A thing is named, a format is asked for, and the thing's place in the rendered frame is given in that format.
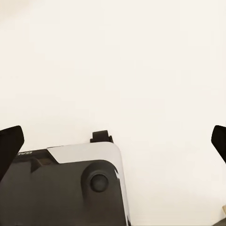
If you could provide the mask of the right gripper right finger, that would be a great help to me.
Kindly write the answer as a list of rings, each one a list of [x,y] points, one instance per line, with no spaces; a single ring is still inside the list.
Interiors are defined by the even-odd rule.
[[[226,163],[226,127],[215,126],[212,132],[211,142]]]

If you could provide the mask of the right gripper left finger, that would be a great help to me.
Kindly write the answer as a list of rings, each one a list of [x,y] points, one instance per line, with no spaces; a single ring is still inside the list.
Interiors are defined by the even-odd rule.
[[[24,144],[21,126],[0,130],[0,181]]]

